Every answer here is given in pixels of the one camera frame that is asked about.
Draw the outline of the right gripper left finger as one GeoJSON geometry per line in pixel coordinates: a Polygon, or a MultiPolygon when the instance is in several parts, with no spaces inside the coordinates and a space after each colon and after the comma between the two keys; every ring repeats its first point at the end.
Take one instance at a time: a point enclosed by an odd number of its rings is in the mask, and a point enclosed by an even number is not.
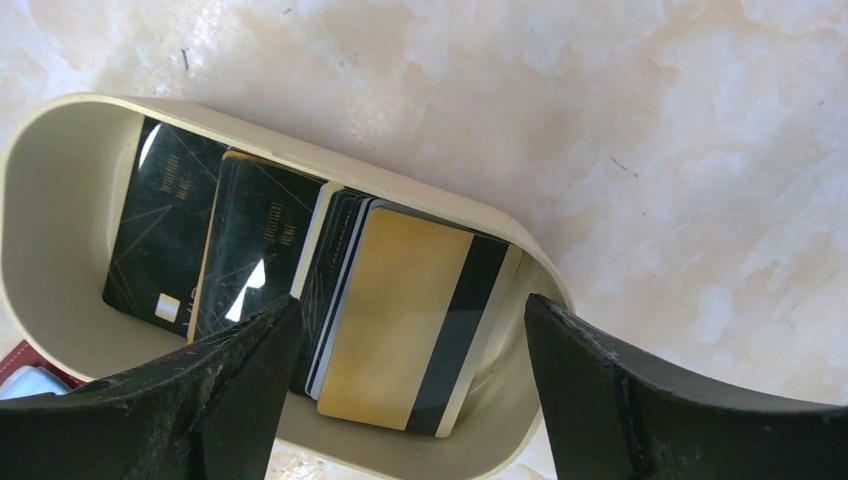
{"type": "Polygon", "coordinates": [[[65,395],[1,404],[5,479],[261,479],[303,333],[293,297],[65,395]]]}

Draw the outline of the gold credit card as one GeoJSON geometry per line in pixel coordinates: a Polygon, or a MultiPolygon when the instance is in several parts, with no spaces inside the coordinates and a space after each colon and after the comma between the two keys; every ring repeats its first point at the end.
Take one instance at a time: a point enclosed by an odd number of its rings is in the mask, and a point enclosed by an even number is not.
{"type": "Polygon", "coordinates": [[[333,323],[319,413],[450,435],[522,257],[496,237],[371,208],[333,323]]]}

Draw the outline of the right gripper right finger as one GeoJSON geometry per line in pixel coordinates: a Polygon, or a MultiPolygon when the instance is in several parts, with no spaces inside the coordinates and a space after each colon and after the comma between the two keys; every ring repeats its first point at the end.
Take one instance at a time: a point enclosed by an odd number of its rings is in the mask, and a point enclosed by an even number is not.
{"type": "Polygon", "coordinates": [[[525,306],[561,479],[843,479],[847,410],[731,385],[611,336],[539,295],[525,306]]]}

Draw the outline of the red card holder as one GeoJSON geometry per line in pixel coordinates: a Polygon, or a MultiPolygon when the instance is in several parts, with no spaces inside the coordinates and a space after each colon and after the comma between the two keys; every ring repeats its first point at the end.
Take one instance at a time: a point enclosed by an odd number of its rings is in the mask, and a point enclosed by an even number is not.
{"type": "Polygon", "coordinates": [[[45,359],[22,340],[1,360],[1,399],[11,400],[40,394],[65,395],[84,381],[45,359]]]}

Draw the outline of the beige oval tray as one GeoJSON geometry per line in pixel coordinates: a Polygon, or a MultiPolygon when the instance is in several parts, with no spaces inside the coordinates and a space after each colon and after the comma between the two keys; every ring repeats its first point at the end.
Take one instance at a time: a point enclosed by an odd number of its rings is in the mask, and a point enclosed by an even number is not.
{"type": "Polygon", "coordinates": [[[145,118],[503,238],[525,252],[478,372],[444,439],[320,415],[285,402],[276,444],[384,478],[478,479],[509,466],[543,419],[524,327],[532,293],[565,307],[559,269],[508,214],[185,100],[75,93],[30,115],[1,157],[1,304],[45,357],[83,380],[137,366],[185,340],[101,298],[145,118]]]}

